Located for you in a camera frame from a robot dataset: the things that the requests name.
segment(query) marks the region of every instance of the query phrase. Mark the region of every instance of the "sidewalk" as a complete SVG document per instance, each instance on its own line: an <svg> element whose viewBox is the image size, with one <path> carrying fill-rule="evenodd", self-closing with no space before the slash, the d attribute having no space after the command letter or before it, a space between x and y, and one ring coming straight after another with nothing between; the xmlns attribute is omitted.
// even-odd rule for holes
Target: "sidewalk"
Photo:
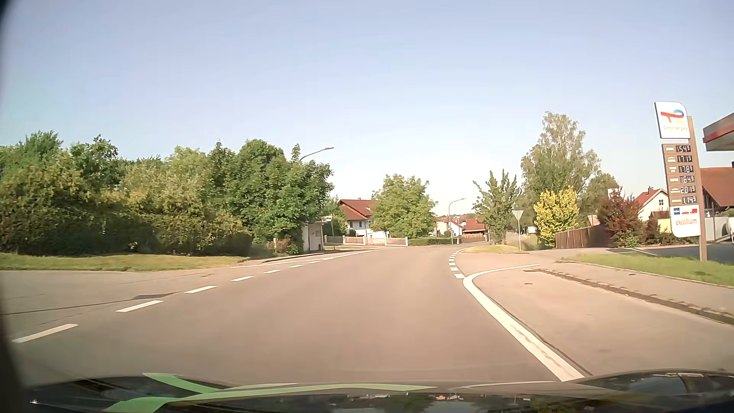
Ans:
<svg viewBox="0 0 734 413"><path fill-rule="evenodd" d="M537 270L734 325L734 288L574 262Z"/></svg>

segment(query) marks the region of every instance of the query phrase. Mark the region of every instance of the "fence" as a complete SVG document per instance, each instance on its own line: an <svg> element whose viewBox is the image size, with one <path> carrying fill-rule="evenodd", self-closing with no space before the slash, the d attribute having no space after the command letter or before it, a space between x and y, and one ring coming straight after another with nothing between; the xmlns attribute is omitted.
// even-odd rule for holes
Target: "fence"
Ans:
<svg viewBox="0 0 734 413"><path fill-rule="evenodd" d="M376 238L376 237L331 237L324 235L324 245L382 245L388 247L407 247L408 237L405 238Z"/></svg>
<svg viewBox="0 0 734 413"><path fill-rule="evenodd" d="M609 231L603 225L586 226L556 233L556 248L611 247Z"/></svg>

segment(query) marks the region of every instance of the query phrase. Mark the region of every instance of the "hedge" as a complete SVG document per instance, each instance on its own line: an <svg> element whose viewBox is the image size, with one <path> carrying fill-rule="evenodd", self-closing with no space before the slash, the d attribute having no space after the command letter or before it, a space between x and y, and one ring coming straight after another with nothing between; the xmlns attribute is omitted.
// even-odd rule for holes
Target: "hedge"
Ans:
<svg viewBox="0 0 734 413"><path fill-rule="evenodd" d="M459 242L458 237L454 237L454 244ZM439 245L439 244L451 244L451 238L436 238L436 237L422 237L412 238L408 240L408 245Z"/></svg>

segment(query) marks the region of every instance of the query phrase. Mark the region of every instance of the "gas station price sign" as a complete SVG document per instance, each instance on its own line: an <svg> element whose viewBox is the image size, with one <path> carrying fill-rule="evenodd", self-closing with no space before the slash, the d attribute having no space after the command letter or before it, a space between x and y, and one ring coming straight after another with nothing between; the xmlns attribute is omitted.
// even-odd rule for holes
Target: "gas station price sign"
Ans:
<svg viewBox="0 0 734 413"><path fill-rule="evenodd" d="M671 207L695 205L700 202L694 173L695 156L690 145L663 144L665 178Z"/></svg>

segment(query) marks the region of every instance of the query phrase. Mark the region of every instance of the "gas station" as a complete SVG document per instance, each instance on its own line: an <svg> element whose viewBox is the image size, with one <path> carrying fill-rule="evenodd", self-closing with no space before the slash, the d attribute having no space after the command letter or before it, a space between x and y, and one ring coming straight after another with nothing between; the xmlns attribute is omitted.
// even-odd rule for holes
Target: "gas station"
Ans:
<svg viewBox="0 0 734 413"><path fill-rule="evenodd" d="M734 151L734 113L703 128L703 143L707 152ZM703 188L704 220L706 239L718 241L725 238L719 229L720 220L725 220L723 229L734 239L734 217L717 217L727 207L734 207L734 161L731 166L701 168Z"/></svg>

